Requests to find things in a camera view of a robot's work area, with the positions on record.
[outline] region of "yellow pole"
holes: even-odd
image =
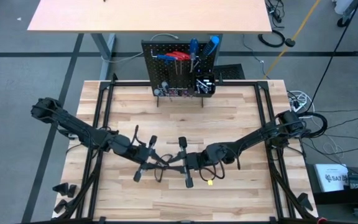
[[[298,37],[299,33],[301,32],[301,30],[303,29],[303,27],[305,26],[306,22],[308,21],[309,17],[311,16],[311,14],[313,13],[314,9],[316,9],[317,5],[320,3],[320,0],[316,0],[316,2],[314,3],[314,5],[311,7],[311,9],[309,10],[308,15],[305,17],[305,19],[303,20],[301,26],[299,27],[298,31],[295,33],[295,35],[292,37],[292,40],[295,41],[296,38]],[[274,66],[276,66],[276,64],[278,63],[278,61],[280,60],[280,57],[283,56],[283,54],[285,52],[287,52],[287,50],[289,49],[288,46],[285,46],[284,50],[277,56],[277,58],[274,60],[273,64],[268,68],[264,79],[267,78],[267,76],[269,75],[269,73],[273,70]]]

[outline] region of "pegboard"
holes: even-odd
[[[198,54],[200,54],[207,42],[198,42]],[[190,54],[190,41],[142,41],[144,60],[149,73],[150,84],[153,90],[161,88],[161,83],[166,81],[170,89],[178,89],[177,95],[182,96],[181,91],[195,84],[195,77],[206,73],[211,73],[214,67],[216,50],[214,50],[205,60],[202,60],[197,67],[190,73],[191,61],[166,62],[165,60],[154,58],[156,55],[165,55],[174,51]]]

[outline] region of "wooden desk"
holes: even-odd
[[[99,84],[97,81],[85,82],[78,107],[77,118],[90,125]],[[289,109],[284,82],[272,80],[269,85],[274,112]],[[174,98],[173,102],[163,98],[157,108],[151,87],[114,87],[109,127],[131,138],[137,124],[140,140],[148,142],[151,135],[158,136],[155,148],[162,156],[179,151],[179,136],[187,137],[188,152],[200,152],[208,144],[235,141],[260,128],[260,119],[251,86],[218,86],[212,98],[204,99],[204,108],[200,98]],[[76,144],[78,141],[71,141],[70,147]],[[291,147],[300,149],[299,142],[293,140]],[[284,156],[292,191],[296,196],[306,192],[314,206],[303,157],[291,150],[286,150]],[[67,154],[62,183],[81,185],[85,158],[86,148],[83,146]],[[113,152],[104,153],[94,217],[127,221],[267,221],[276,211],[264,144],[244,151],[240,161],[241,170],[237,170],[235,163],[225,165],[226,178],[214,180],[213,186],[208,186],[198,173],[192,172],[195,186],[187,189],[184,177],[170,171],[164,173],[161,183],[154,180],[153,171],[144,173],[136,183],[132,178],[137,164]],[[86,197],[85,212],[88,211],[90,192]],[[281,195],[284,213],[288,216],[283,192]],[[70,200],[58,195],[57,203],[63,198]],[[316,209],[312,214],[317,216]]]
[[[29,30],[270,33],[264,0],[41,0]]]

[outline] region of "desk leg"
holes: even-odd
[[[112,49],[114,48],[114,42],[116,40],[115,34],[110,34],[109,40],[105,41],[102,34],[91,34],[93,41],[95,42],[96,46],[98,47],[102,58],[105,60],[111,60],[111,53]],[[102,62],[102,68],[100,71],[100,80],[106,80],[109,72],[110,72],[111,63],[109,62]]]

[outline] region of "tool holder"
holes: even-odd
[[[195,97],[212,97],[215,89],[215,77],[212,73],[196,76]]]
[[[206,44],[207,41],[198,43],[198,54],[203,51]],[[165,61],[155,57],[174,51],[190,54],[190,41],[142,41],[142,48],[154,96],[197,96],[193,94],[196,88],[196,76],[212,73],[214,67],[216,50],[209,54],[205,60],[200,61],[191,73],[190,60],[177,60],[175,64],[175,61]],[[163,90],[162,82],[167,82],[172,91],[167,94]],[[154,92],[154,90],[160,90],[160,94],[156,94],[158,91]]]

